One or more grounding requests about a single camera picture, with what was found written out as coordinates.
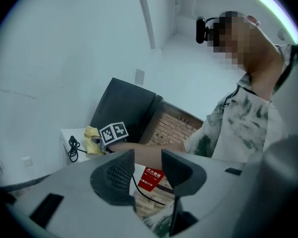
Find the cord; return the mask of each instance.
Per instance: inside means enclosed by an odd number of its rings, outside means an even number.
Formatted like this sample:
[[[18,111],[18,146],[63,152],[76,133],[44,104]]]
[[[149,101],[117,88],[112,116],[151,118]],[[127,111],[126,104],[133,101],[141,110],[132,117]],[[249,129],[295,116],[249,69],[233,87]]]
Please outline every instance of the cord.
[[[76,161],[78,160],[78,158],[79,158],[78,150],[81,151],[81,152],[87,153],[87,151],[83,151],[83,150],[81,150],[81,149],[78,148],[78,147],[80,147],[81,144],[80,144],[80,142],[78,142],[78,141],[75,139],[74,136],[71,136],[71,137],[70,137],[69,145],[71,146],[71,149],[70,149],[70,151],[68,152],[68,156],[69,156],[71,162],[76,162]],[[165,204],[160,203],[160,202],[158,202],[158,201],[155,201],[154,199],[152,199],[152,198],[146,196],[145,194],[143,194],[143,193],[140,191],[140,189],[138,188],[134,176],[133,176],[133,181],[134,181],[134,184],[135,184],[137,190],[139,191],[139,193],[140,193],[142,196],[144,196],[145,198],[147,198],[147,199],[149,199],[149,200],[151,200],[151,201],[153,201],[153,202],[155,202],[155,203],[157,203],[157,204],[165,205]]]

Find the red sticker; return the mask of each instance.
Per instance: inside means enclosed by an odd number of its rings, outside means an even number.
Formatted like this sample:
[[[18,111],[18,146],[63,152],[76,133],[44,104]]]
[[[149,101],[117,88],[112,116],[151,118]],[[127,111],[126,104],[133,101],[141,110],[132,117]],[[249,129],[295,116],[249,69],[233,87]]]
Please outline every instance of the red sticker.
[[[152,191],[163,177],[164,173],[162,170],[146,167],[138,183],[138,186],[144,188],[147,191]]]

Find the white desk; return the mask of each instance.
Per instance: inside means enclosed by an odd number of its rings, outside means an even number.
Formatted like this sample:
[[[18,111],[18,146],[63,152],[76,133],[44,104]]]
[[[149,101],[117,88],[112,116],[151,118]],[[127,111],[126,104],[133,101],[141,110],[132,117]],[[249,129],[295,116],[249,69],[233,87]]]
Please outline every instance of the white desk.
[[[68,143],[71,136],[74,136],[75,139],[81,144],[79,149],[86,151],[85,144],[84,144],[84,131],[83,129],[62,129],[60,132],[59,137],[59,166],[60,168],[64,168],[70,164],[75,164],[70,162],[68,157],[68,152],[70,151],[71,147]],[[87,154],[81,151],[78,151],[78,160],[77,162],[87,161],[93,158],[99,158],[102,157],[102,155],[97,154]],[[141,176],[143,175],[143,172],[145,171],[145,166],[135,164],[135,172],[134,172],[134,178],[136,183],[138,184],[140,181]],[[134,185],[133,180],[130,181],[130,187],[129,187],[129,194],[134,194],[136,187]]]

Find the man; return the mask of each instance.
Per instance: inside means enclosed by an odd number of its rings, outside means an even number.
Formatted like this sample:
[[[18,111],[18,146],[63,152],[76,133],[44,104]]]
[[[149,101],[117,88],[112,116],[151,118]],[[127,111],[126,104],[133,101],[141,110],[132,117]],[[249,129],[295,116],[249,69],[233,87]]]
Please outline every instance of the man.
[[[110,149],[134,149],[136,163],[162,169],[161,149],[246,162],[252,153],[285,138],[286,129],[270,99],[296,63],[298,46],[276,48],[258,26],[254,17],[234,11],[213,22],[207,44],[214,52],[224,52],[246,74],[188,140],[156,146],[123,142]]]

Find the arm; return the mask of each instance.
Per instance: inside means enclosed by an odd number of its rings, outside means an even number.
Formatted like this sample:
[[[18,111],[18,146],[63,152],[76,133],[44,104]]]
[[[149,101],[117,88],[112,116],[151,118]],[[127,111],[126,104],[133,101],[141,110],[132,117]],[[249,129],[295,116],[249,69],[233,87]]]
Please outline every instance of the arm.
[[[165,145],[142,145],[137,143],[121,142],[108,146],[111,151],[121,152],[130,149],[135,150],[135,163],[162,170],[161,150],[186,152],[183,143]]]

